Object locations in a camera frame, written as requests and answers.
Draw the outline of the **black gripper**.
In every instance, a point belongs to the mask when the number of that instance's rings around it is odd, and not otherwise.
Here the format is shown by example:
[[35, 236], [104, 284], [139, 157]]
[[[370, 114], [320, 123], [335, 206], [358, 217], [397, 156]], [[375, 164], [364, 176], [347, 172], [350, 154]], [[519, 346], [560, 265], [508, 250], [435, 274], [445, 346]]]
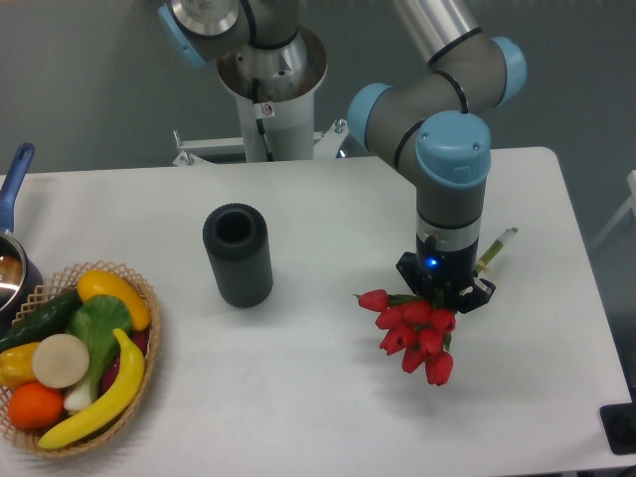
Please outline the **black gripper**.
[[414, 295], [428, 294], [428, 288], [443, 290], [447, 296], [458, 295], [454, 302], [457, 312], [468, 314], [489, 303], [496, 285], [483, 278], [473, 277], [479, 240], [458, 250], [441, 250], [436, 240], [416, 238], [416, 253], [406, 251], [396, 268]]

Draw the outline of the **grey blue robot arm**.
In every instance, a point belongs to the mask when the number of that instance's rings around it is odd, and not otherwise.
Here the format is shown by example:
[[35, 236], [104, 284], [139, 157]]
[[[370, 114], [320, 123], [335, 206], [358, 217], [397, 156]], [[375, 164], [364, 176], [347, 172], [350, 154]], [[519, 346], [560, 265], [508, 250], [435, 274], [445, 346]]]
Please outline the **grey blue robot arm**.
[[[524, 85], [517, 45], [486, 37], [463, 1], [398, 1], [428, 75], [408, 88], [372, 83], [352, 99], [350, 134], [416, 189], [416, 249], [397, 269], [416, 294], [450, 309], [486, 304], [494, 285], [476, 268], [490, 170], [483, 110]], [[314, 155], [314, 92], [327, 70], [320, 40], [294, 1], [168, 1], [159, 17], [189, 63], [215, 62], [235, 97], [250, 162]]]

